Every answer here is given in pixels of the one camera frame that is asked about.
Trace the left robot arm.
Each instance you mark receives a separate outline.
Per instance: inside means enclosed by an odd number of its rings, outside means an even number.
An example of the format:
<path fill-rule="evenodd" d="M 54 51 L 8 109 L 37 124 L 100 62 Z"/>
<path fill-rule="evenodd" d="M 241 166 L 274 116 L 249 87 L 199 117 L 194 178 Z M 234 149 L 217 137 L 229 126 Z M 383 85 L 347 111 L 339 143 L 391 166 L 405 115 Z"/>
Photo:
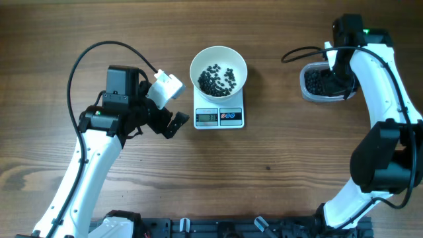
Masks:
<path fill-rule="evenodd" d="M 139 68 L 111 65 L 98 102 L 81 113 L 77 143 L 63 180 L 31 237 L 148 237 L 139 213 L 112 210 L 90 228 L 93 210 L 106 176 L 125 142 L 148 125 L 170 139 L 188 121 L 187 114 L 165 105 L 185 89 L 174 75 L 155 72 L 154 83 Z"/>

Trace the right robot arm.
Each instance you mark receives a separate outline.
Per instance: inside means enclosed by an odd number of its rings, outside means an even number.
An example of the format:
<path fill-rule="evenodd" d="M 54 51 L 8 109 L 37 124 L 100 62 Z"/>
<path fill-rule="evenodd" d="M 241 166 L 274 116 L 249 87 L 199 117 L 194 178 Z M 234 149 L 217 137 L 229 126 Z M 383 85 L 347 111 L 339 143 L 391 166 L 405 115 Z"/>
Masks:
<path fill-rule="evenodd" d="M 320 53 L 327 64 L 306 71 L 307 90 L 348 99 L 362 90 L 371 128 L 350 158 L 350 179 L 315 215 L 319 235 L 355 229 L 376 205 L 404 196 L 404 208 L 422 180 L 422 116 L 411 103 L 395 65 L 389 33 L 364 27 L 362 17 L 345 14 L 332 26 L 333 40 Z"/>

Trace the pile of black beans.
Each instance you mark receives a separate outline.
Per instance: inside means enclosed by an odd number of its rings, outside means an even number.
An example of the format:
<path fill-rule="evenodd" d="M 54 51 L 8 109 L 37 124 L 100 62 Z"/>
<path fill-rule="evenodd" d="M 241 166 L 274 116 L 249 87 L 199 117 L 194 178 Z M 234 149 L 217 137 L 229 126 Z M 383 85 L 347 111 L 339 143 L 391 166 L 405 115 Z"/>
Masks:
<path fill-rule="evenodd" d="M 224 68 L 216 63 L 207 66 L 196 82 L 203 93 L 212 97 L 232 95 L 238 86 L 233 69 Z"/>

